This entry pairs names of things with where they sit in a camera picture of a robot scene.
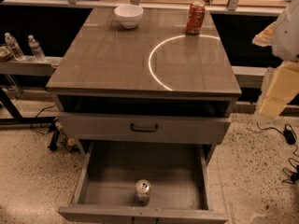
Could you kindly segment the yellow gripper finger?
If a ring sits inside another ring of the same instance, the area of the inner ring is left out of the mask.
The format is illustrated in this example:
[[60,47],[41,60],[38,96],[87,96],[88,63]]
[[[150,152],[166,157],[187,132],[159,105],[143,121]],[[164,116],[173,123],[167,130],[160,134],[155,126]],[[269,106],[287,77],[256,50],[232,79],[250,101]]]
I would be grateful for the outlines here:
[[275,119],[299,93],[299,62],[284,61],[275,69],[258,113]]
[[275,22],[272,22],[266,28],[264,28],[260,33],[254,36],[254,38],[252,39],[252,43],[260,47],[270,46],[272,44],[272,36],[273,36],[275,24],[276,24]]

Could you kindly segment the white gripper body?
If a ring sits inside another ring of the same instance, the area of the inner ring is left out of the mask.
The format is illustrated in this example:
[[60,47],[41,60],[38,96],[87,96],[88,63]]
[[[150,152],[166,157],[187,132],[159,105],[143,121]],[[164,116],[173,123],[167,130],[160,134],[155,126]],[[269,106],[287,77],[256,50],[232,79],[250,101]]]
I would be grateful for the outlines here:
[[299,0],[292,0],[278,16],[272,36],[272,53],[284,61],[299,61]]

